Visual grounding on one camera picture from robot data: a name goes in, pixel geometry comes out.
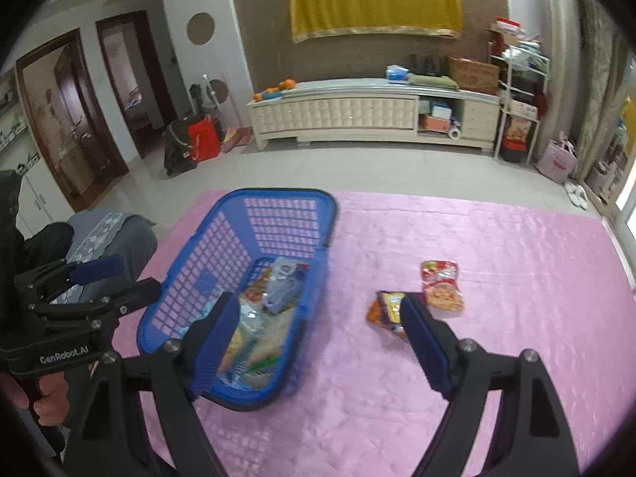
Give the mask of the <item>left hand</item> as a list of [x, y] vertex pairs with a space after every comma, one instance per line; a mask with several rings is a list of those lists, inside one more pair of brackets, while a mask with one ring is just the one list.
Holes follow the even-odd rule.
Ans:
[[[29, 408], [29, 398], [21, 386], [9, 375], [2, 372], [1, 390], [10, 402], [19, 409]], [[63, 424], [70, 410], [68, 383], [62, 372], [41, 377], [38, 381], [40, 397], [33, 404], [38, 422], [43, 427], [58, 427]]]

